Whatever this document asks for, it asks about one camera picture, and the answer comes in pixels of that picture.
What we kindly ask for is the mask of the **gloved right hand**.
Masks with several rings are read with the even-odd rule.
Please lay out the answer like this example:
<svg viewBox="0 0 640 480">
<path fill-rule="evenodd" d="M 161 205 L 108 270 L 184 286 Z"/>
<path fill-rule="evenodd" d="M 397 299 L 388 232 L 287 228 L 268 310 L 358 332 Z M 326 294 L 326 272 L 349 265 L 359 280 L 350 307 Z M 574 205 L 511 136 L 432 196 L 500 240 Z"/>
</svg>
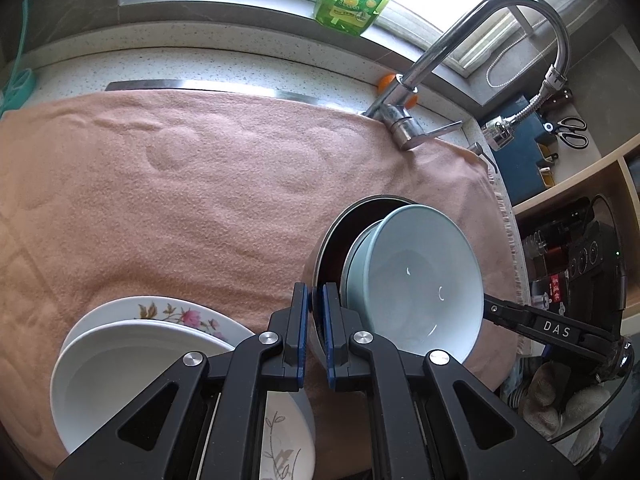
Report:
<svg viewBox="0 0 640 480">
<path fill-rule="evenodd" d="M 562 364 L 542 364 L 518 406 L 518 414 L 547 441 L 574 430 L 611 399 L 608 390 L 594 385 L 562 401 L 563 394 L 567 393 L 569 374 L 570 370 Z M 573 464 L 584 460 L 599 443 L 605 414 L 606 411 L 601 412 L 587 425 L 556 442 L 555 448 Z"/>
</svg>

